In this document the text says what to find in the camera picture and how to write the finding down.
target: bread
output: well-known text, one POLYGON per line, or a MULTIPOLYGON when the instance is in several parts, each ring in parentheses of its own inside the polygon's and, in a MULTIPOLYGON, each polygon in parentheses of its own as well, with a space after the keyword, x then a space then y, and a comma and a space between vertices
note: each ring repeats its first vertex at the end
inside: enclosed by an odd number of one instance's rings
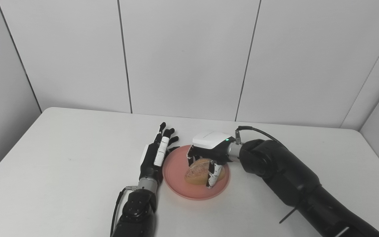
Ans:
MULTIPOLYGON (((195 185, 206 185, 207 179, 209 178, 209 164, 210 159, 202 158, 196 160, 189 168, 185 174, 185 181, 187 183, 195 185)), ((217 181, 224 178, 225 171, 222 169, 218 176, 217 181)))

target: black finger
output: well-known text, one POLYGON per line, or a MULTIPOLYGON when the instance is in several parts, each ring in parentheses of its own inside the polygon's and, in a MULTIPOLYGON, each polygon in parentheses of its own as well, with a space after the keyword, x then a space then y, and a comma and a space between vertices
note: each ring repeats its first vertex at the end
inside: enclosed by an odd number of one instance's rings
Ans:
POLYGON ((170 146, 172 143, 175 143, 175 142, 177 142, 177 141, 179 141, 179 137, 178 137, 178 136, 175 136, 175 137, 173 137, 173 138, 171 138, 171 139, 169 140, 169 143, 167 144, 167 146, 170 146))
POLYGON ((160 144, 161 140, 162 140, 162 133, 163 133, 163 129, 166 127, 166 123, 163 122, 160 124, 159 126, 159 132, 158 134, 156 135, 156 138, 155 138, 155 141, 153 143, 155 144, 160 144))
POLYGON ((160 128, 159 128, 159 133, 162 133, 162 132, 163 132, 163 129, 164 129, 165 127, 166 127, 166 123, 165 123, 165 122, 161 123, 160 128))

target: wire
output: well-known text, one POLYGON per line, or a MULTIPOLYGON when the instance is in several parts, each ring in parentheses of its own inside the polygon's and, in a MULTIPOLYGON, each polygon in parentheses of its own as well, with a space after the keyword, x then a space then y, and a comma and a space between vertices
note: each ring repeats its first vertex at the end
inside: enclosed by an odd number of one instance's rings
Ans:
POLYGON ((118 211, 119 203, 121 202, 122 196, 127 188, 125 187, 121 192, 119 192, 118 198, 116 199, 115 209, 113 210, 112 224, 111 224, 111 234, 113 233, 113 228, 115 226, 116 212, 118 211))
POLYGON ((283 145, 283 143, 281 143, 279 140, 277 140, 276 138, 274 138, 272 135, 258 129, 258 128, 254 128, 254 127, 251 127, 251 126, 238 126, 238 128, 236 129, 236 131, 241 131, 241 130, 252 130, 252 131, 256 131, 256 132, 259 132, 261 133, 262 135, 270 138, 271 140, 277 142, 278 144, 282 145, 283 147, 285 147, 283 145))

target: robotic hand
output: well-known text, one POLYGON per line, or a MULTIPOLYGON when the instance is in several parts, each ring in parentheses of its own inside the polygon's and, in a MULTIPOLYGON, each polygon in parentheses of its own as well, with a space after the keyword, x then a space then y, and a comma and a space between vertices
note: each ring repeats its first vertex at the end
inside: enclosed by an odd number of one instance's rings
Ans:
POLYGON ((235 138, 221 132, 199 134, 189 156, 209 158, 216 165, 239 161, 245 171, 262 177, 283 203, 293 207, 280 223, 298 210, 323 237, 379 237, 375 228, 329 194, 317 175, 280 141, 259 129, 239 126, 235 138), (241 130, 260 132, 270 140, 243 144, 241 130))
POLYGON ((143 163, 140 167, 138 186, 127 186, 116 201, 111 225, 111 237, 151 237, 155 229, 155 212, 157 208, 156 191, 163 180, 162 165, 164 158, 177 147, 167 147, 178 141, 171 137, 175 129, 166 129, 166 123, 160 125, 154 142, 147 146, 143 163), (122 208, 119 222, 115 224, 117 209, 125 190, 132 190, 128 201, 122 208))

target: white table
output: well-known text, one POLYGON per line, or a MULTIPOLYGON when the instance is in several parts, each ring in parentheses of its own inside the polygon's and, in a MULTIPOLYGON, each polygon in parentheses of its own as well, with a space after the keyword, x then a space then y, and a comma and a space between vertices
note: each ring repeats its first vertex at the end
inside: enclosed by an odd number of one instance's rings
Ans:
MULTIPOLYGON (((379 230, 379 159, 356 131, 50 108, 0 163, 0 237, 108 237, 117 194, 137 184, 141 152, 163 121, 176 128, 178 145, 203 130, 233 134, 242 124, 269 132, 379 230)), ((239 163, 230 171, 225 191, 207 201, 162 184, 156 236, 320 236, 298 212, 278 224, 291 208, 239 163)))

